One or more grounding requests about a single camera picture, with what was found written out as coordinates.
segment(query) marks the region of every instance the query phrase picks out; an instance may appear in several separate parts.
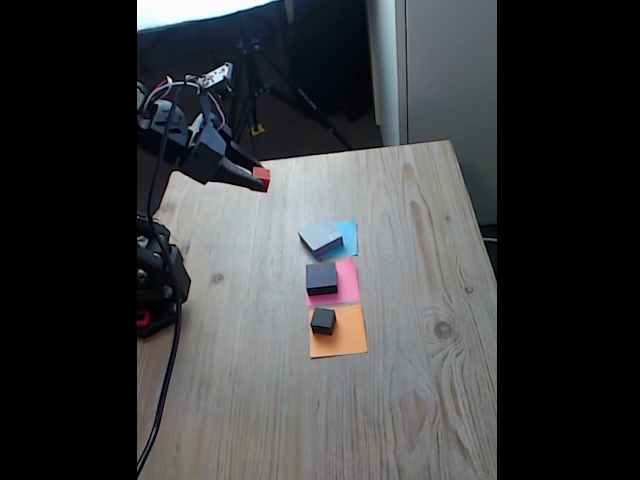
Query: wooden table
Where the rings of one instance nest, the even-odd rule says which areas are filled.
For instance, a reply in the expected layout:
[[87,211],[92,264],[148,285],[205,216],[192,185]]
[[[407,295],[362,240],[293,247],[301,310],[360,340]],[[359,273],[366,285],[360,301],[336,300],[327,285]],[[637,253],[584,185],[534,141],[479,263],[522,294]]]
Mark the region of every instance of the wooden table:
[[[192,284],[141,478],[496,478],[496,279],[451,144],[265,166],[266,195],[167,187]],[[353,217],[369,352],[312,360],[297,231]],[[171,337],[138,341],[138,453]]]

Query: yellow tag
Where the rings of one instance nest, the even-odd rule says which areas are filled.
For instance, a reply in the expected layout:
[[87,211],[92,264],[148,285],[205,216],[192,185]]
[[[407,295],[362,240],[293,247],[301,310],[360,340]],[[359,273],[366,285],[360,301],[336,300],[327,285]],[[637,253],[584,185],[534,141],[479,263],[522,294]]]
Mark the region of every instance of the yellow tag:
[[265,128],[262,126],[262,124],[261,124],[261,123],[259,123],[259,124],[258,124],[258,127],[257,127],[257,128],[255,128],[255,129],[254,129],[253,127],[251,127],[251,128],[249,129],[249,131],[251,132],[251,136],[253,136],[253,137],[257,137],[257,136],[258,136],[258,135],[260,135],[261,133],[266,132]]

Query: colored paper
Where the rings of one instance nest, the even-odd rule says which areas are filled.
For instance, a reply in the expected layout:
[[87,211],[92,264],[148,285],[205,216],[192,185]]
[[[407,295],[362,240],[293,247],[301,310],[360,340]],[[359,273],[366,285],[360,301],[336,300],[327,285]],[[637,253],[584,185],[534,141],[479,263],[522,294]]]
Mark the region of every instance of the colored paper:
[[318,258],[353,257],[358,255],[358,224],[355,219],[349,222],[332,222],[342,232],[342,246],[319,255]]
[[317,307],[320,305],[360,302],[358,272],[353,257],[336,262],[336,272],[338,274],[338,293],[313,295],[312,297],[307,295],[307,306]]
[[[311,358],[350,355],[367,352],[367,332],[364,328],[362,305],[334,308],[336,325],[333,335],[314,335],[309,325]],[[309,311],[309,323],[313,309]]]

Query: pink paper square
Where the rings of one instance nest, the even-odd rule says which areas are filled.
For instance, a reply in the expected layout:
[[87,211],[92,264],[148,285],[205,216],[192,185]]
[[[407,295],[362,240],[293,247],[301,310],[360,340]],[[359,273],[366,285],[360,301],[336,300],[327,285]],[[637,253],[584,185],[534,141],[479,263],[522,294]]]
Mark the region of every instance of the pink paper square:
[[360,284],[358,283],[358,272],[353,257],[342,262],[336,262],[336,273],[338,274],[338,293],[328,293],[326,295],[307,295],[307,306],[332,305],[339,303],[360,302]]

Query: black cube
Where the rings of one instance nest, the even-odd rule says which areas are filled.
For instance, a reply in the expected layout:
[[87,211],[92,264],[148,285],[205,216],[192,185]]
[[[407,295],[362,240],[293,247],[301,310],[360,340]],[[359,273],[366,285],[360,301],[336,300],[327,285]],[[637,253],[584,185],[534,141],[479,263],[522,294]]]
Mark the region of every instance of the black cube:
[[315,334],[333,335],[336,326],[336,312],[326,308],[316,308],[311,317],[311,330]]
[[307,293],[309,296],[338,292],[338,272],[335,262],[307,265]]

